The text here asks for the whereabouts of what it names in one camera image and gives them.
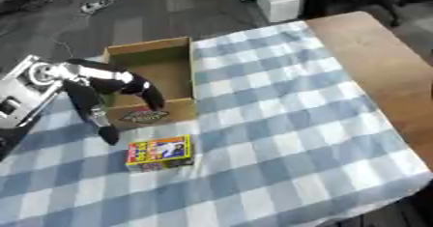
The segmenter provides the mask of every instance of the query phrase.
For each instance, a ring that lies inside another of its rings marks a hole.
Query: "chair leg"
[[[394,5],[391,3],[390,0],[381,0],[377,3],[379,6],[381,6],[383,9],[385,9],[388,13],[390,13],[391,21],[390,26],[391,27],[397,27],[401,24],[400,16],[397,13],[397,9],[394,7]]]

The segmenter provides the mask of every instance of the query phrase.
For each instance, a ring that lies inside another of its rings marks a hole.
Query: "power strip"
[[[100,0],[94,3],[86,3],[81,6],[81,11],[84,14],[94,14],[96,11],[106,8],[113,4],[113,0]]]

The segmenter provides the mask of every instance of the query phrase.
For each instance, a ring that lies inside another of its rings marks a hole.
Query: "white cabinet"
[[[257,0],[269,22],[280,22],[297,18],[300,13],[300,0]]]

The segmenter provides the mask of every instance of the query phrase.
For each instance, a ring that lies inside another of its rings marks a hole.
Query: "colorful snack box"
[[[126,165],[131,172],[146,172],[192,165],[189,135],[130,143]]]

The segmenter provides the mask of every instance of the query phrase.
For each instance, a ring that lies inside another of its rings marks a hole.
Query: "table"
[[[60,96],[0,163],[0,226],[309,227],[431,180],[304,22],[194,47],[197,121],[125,131],[108,147]],[[188,133],[193,166],[126,171],[128,142]]]
[[[307,23],[433,169],[432,68],[369,14]]]

